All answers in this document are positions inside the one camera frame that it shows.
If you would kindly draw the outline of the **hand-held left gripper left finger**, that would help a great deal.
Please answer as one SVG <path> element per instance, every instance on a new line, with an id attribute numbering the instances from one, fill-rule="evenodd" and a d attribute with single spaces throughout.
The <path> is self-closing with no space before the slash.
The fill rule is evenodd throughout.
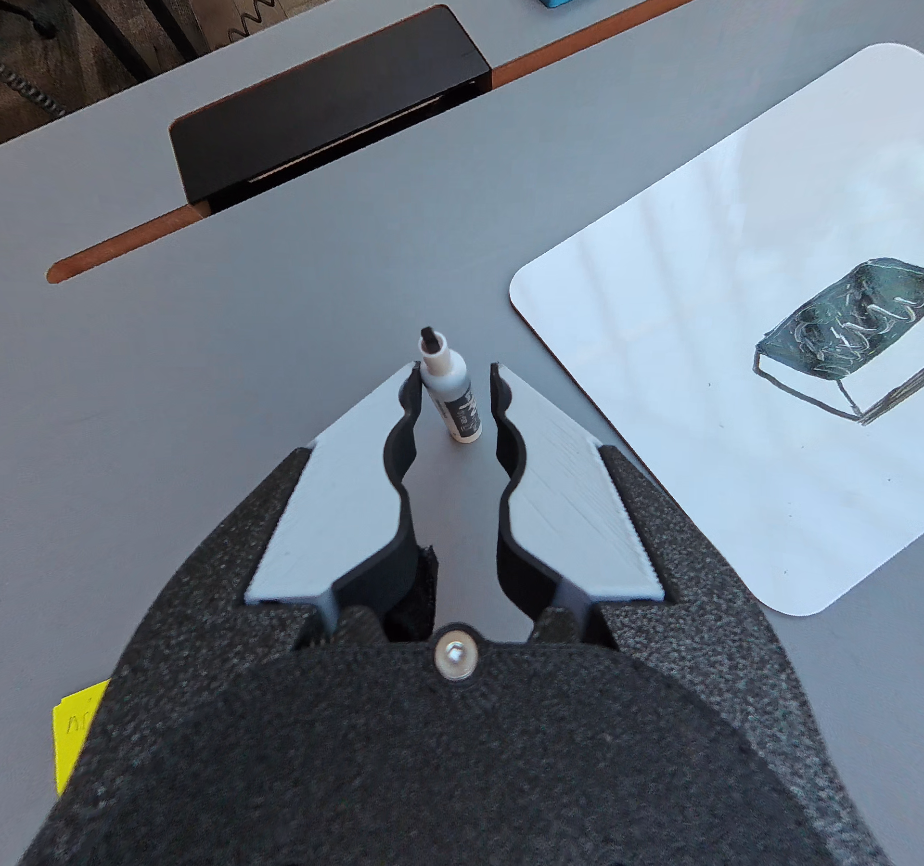
<path id="1" fill-rule="evenodd" d="M 419 548 L 402 480 L 416 456 L 420 371 L 403 367 L 312 441 L 246 604 L 315 606 L 333 634 L 347 606 L 384 619 L 410 593 Z"/>

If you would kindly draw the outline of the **small white dry-erase board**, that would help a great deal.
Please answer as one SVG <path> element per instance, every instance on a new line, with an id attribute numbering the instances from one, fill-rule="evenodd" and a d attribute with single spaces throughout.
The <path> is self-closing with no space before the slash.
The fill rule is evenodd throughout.
<path id="1" fill-rule="evenodd" d="M 516 310 L 754 595 L 923 527 L 923 58 L 878 43 L 538 259 Z"/>

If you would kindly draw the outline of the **white dry-erase marker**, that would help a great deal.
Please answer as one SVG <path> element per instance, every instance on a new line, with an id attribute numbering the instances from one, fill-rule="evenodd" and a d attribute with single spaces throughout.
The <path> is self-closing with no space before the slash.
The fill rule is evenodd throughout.
<path id="1" fill-rule="evenodd" d="M 476 441 L 481 423 L 464 359 L 449 348 L 443 334 L 429 326 L 421 331 L 420 352 L 422 382 L 448 432 L 459 443 Z"/>

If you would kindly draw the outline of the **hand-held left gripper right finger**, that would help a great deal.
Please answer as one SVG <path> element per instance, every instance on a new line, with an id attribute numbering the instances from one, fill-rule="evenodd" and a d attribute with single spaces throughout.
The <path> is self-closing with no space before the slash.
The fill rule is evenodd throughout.
<path id="1" fill-rule="evenodd" d="M 510 369 L 491 364 L 499 507 L 497 576 L 538 623 L 568 610 L 580 641 L 613 641 L 597 605 L 660 603 L 664 586 L 604 463 L 602 442 Z"/>

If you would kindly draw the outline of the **black metal desk legs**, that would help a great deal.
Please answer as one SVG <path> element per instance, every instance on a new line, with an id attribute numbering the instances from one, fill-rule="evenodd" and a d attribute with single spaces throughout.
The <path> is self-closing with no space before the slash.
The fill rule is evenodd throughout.
<path id="1" fill-rule="evenodd" d="M 153 14 L 157 24 L 175 45 L 184 61 L 195 60 L 199 53 L 189 36 L 180 26 L 164 0 L 142 0 Z M 96 0 L 66 0 L 84 18 L 97 37 L 117 58 L 135 81 L 144 82 L 154 77 L 136 48 L 106 14 Z"/>

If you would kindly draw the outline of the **yellow sticky note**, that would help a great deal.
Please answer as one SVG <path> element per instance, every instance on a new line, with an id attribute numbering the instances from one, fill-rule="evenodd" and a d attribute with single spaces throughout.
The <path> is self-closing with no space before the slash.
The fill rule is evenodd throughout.
<path id="1" fill-rule="evenodd" d="M 52 740 L 56 792 L 61 796 L 77 763 L 91 721 L 109 680 L 65 696 L 52 709 Z"/>

